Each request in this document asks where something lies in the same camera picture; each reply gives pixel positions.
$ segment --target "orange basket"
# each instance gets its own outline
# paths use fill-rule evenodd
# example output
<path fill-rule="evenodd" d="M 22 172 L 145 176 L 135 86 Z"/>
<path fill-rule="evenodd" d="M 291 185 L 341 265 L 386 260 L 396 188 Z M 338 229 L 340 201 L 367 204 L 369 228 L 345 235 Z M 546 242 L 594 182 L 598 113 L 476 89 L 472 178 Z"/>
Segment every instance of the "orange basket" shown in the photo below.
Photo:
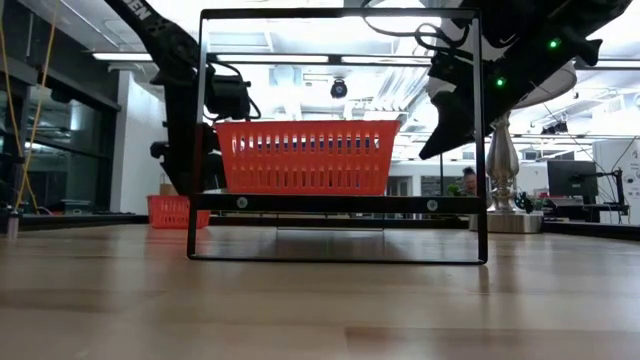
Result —
<path fill-rule="evenodd" d="M 383 195 L 398 121 L 216 125 L 231 193 Z"/>
<path fill-rule="evenodd" d="M 189 198 L 175 195 L 150 195 L 149 224 L 154 229 L 186 229 L 189 227 Z M 209 210 L 198 211 L 196 228 L 209 225 Z"/>

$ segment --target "wooden floor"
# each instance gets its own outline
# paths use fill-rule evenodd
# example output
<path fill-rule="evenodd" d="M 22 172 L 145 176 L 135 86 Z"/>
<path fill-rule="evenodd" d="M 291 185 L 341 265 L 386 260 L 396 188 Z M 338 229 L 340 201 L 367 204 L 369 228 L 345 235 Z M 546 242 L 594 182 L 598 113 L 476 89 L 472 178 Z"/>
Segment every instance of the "wooden floor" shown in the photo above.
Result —
<path fill-rule="evenodd" d="M 275 234 L 208 229 L 200 249 L 475 255 L 466 231 Z M 0 358 L 640 357 L 640 243 L 492 236 L 484 267 L 211 263 L 185 259 L 184 235 L 121 226 L 0 240 Z"/>

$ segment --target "computer monitor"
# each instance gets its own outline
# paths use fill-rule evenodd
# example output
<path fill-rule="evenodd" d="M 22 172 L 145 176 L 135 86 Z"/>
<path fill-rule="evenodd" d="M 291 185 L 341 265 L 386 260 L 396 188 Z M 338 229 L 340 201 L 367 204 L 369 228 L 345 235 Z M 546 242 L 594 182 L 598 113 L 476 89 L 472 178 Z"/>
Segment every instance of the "computer monitor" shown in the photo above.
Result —
<path fill-rule="evenodd" d="M 596 164 L 592 161 L 548 161 L 549 195 L 593 198 L 598 195 L 598 180 L 595 173 Z"/>

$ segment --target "person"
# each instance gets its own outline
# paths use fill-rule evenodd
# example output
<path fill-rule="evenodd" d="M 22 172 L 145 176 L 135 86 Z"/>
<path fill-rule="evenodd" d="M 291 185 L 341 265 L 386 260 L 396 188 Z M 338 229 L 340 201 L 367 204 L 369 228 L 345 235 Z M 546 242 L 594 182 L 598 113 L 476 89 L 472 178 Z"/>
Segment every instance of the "person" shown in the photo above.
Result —
<path fill-rule="evenodd" d="M 462 181 L 464 183 L 464 194 L 466 196 L 478 195 L 478 183 L 476 179 L 476 172 L 471 166 L 462 170 Z"/>

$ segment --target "yellow cable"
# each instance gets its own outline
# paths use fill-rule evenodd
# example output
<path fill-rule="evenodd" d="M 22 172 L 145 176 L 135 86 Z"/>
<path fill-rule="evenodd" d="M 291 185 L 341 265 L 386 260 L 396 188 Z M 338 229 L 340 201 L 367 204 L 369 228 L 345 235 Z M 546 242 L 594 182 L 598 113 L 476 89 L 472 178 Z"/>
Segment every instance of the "yellow cable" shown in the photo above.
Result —
<path fill-rule="evenodd" d="M 13 107 L 13 95 L 11 94 L 11 77 L 9 76 L 9 62 L 7 61 L 7 49 L 5 44 L 5 36 L 4 36 L 4 23 L 0 20 L 0 46 L 2 46 L 2 60 L 4 61 L 4 77 L 5 83 L 7 84 L 7 100 L 9 101 L 9 113 L 11 114 L 11 122 L 13 123 L 13 134 L 16 137 L 16 146 L 18 148 L 18 156 L 22 157 L 22 144 L 20 143 L 20 134 L 18 131 L 18 123 L 16 121 L 16 112 Z M 22 164 L 22 171 L 26 173 L 27 169 Z M 31 199 L 33 200 L 33 206 L 36 209 L 36 213 L 39 214 L 38 210 L 38 202 L 36 201 L 36 195 L 33 193 L 33 189 L 31 188 L 31 182 L 27 177 L 27 188 L 29 189 L 29 193 L 31 194 Z"/>
<path fill-rule="evenodd" d="M 53 49 L 53 39 L 56 35 L 56 21 L 58 20 L 58 9 L 60 7 L 60 0 L 56 1 L 56 6 L 53 10 L 53 19 L 51 21 L 51 34 L 49 35 L 49 44 L 47 45 L 47 56 L 44 61 L 44 68 L 42 69 L 42 82 L 40 86 L 44 88 L 47 85 L 47 73 L 49 71 L 49 60 L 51 60 L 51 50 Z M 29 146 L 29 155 L 27 155 L 27 162 L 24 165 L 25 171 L 22 172 L 22 184 L 20 185 L 20 192 L 18 192 L 18 200 L 16 204 L 16 208 L 20 201 L 22 200 L 22 194 L 24 193 L 24 186 L 27 183 L 27 170 L 29 169 L 29 165 L 31 164 L 31 155 L 33 154 L 33 141 L 36 138 L 36 129 L 38 128 L 38 120 L 40 120 L 40 113 L 42 111 L 42 101 L 44 98 L 41 96 L 38 99 L 38 107 L 36 109 L 36 116 L 33 118 L 33 129 L 31 130 L 31 140 Z"/>

